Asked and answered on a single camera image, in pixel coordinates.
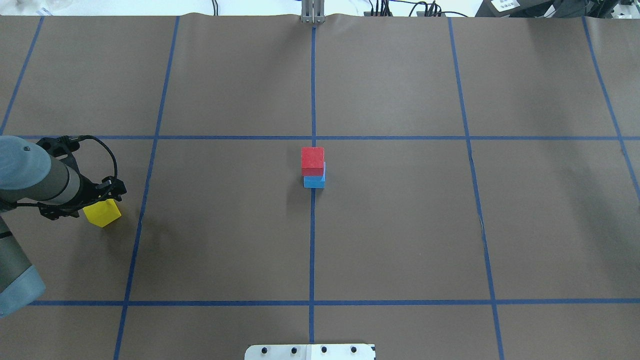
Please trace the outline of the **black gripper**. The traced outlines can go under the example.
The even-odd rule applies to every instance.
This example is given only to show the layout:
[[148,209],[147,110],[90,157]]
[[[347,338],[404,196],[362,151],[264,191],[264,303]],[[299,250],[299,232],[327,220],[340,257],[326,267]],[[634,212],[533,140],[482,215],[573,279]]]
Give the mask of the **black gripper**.
[[88,207],[99,202],[113,199],[116,202],[122,200],[122,196],[127,193],[123,180],[115,176],[107,176],[101,183],[93,183],[89,180],[82,183],[82,192],[78,205]]

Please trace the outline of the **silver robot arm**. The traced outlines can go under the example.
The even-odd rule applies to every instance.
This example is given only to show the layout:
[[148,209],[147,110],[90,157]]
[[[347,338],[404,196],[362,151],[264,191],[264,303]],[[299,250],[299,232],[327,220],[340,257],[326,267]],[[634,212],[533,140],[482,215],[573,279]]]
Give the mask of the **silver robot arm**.
[[[107,149],[113,173],[96,183],[84,176],[74,153],[83,141],[103,142],[95,136],[42,137],[32,143],[18,136],[2,136],[1,212],[36,208],[51,221],[78,218],[83,208],[121,201],[127,193],[119,178],[118,162]],[[1,222],[1,317],[6,318],[36,301],[46,290],[37,267],[26,255],[6,221]]]

